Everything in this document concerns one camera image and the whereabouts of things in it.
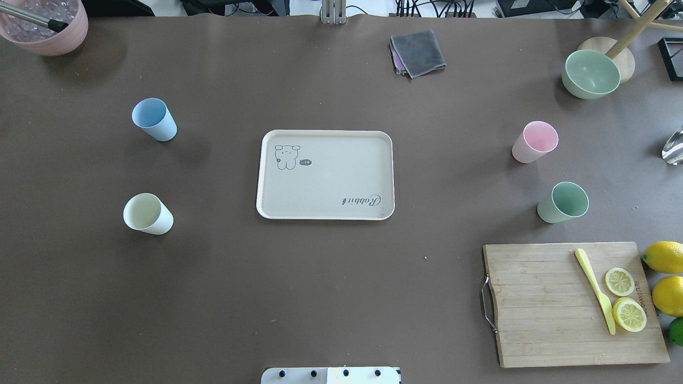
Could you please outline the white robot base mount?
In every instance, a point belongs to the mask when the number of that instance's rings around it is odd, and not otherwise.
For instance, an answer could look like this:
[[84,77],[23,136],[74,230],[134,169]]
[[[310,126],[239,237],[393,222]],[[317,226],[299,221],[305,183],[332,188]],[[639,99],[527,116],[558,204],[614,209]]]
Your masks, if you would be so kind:
[[401,383],[400,369],[390,366],[272,367],[261,383]]

